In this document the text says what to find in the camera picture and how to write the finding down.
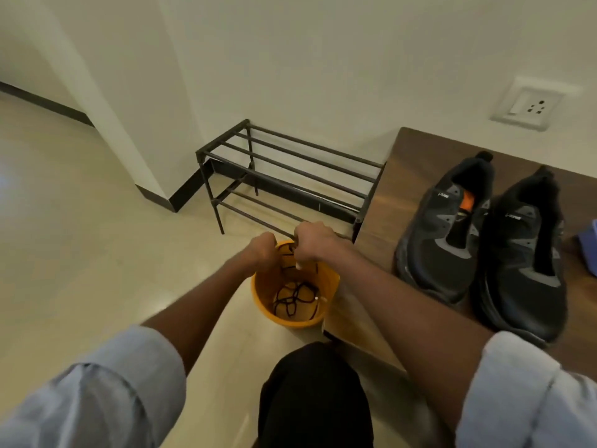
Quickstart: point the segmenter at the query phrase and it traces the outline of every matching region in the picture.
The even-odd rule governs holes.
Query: blue object
[[[587,267],[597,277],[597,220],[593,220],[591,226],[578,235],[578,239]]]

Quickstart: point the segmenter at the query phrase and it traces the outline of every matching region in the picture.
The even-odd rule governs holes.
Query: person's right hand
[[[323,222],[302,222],[294,230],[296,247],[294,258],[298,263],[325,260],[325,253],[341,241],[332,228]]]

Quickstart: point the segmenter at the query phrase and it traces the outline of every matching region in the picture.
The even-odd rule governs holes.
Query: rolled-up sleeve
[[[159,446],[185,396],[174,346],[131,327],[26,398],[0,426],[0,445]]]
[[[485,346],[456,430],[459,447],[597,446],[597,385],[500,332]]]

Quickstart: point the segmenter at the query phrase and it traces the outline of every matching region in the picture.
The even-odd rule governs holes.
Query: wall socket
[[[566,83],[517,77],[491,120],[544,131],[563,97],[579,92],[577,86]]]

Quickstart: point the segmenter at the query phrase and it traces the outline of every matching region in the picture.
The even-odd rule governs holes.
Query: hand
[[[323,222],[302,222],[295,228],[294,237],[297,245],[294,257],[298,263],[325,261],[324,255],[342,242],[332,228]]]
[[[251,265],[251,275],[254,272],[270,270],[280,264],[280,254],[276,249],[276,236],[270,232],[264,232],[254,237],[242,254]]]

